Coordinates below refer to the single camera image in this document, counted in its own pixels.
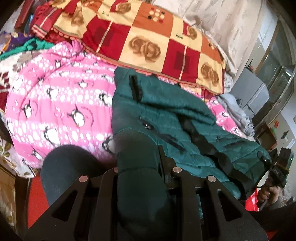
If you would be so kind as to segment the person's right hand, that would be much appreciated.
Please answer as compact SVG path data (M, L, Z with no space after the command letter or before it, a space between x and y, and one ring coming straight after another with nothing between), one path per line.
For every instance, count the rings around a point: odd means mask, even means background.
M278 186L272 186L272 178L268 177L257 194L258 204L264 204L269 207L275 204L280 195L280 188Z

